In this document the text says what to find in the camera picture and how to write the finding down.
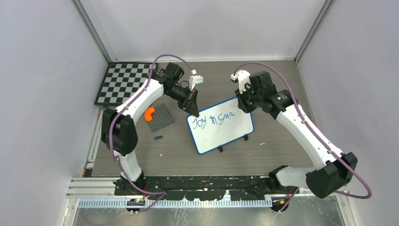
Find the blue framed whiteboard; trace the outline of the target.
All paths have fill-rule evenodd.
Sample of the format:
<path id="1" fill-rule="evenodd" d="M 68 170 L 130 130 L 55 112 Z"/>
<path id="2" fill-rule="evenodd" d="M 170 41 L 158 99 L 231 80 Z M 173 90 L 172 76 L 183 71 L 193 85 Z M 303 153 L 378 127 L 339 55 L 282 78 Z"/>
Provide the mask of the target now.
<path id="1" fill-rule="evenodd" d="M 186 122 L 198 154 L 205 154 L 254 132 L 251 113 L 238 108 L 236 97 L 188 115 Z"/>

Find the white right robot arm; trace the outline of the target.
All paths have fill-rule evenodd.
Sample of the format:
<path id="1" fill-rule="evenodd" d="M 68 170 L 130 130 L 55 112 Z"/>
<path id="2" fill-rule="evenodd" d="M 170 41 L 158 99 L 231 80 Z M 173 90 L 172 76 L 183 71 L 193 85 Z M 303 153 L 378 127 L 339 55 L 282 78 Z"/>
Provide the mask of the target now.
<path id="1" fill-rule="evenodd" d="M 355 169 L 357 157 L 353 153 L 344 154 L 334 145 L 327 150 L 318 140 L 323 138 L 320 130 L 287 89 L 277 91 L 268 72 L 250 74 L 238 70 L 231 75 L 231 81 L 238 84 L 234 92 L 238 108 L 245 113 L 257 108 L 268 113 L 293 135 L 313 164 L 310 168 L 282 165 L 269 172 L 271 191 L 281 193 L 289 186 L 302 187 L 324 199 L 351 181 L 352 173 L 344 164 Z"/>

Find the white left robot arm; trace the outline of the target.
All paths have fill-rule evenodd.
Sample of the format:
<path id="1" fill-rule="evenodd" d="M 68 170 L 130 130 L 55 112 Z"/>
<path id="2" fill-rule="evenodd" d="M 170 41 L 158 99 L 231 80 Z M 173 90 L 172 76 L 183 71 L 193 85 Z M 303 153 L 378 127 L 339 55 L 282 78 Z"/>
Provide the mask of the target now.
<path id="1" fill-rule="evenodd" d="M 184 112 L 199 116 L 197 106 L 198 90 L 194 85 L 183 87 L 179 80 L 183 69 L 175 63 L 168 63 L 165 69 L 150 68 L 144 84 L 126 102 L 115 109 L 106 109 L 102 115 L 101 141 L 106 144 L 114 161 L 121 166 L 121 177 L 128 180 L 126 189 L 133 195 L 144 190 L 144 176 L 136 157 L 138 134 L 136 123 L 150 105 L 163 95 L 177 101 Z"/>

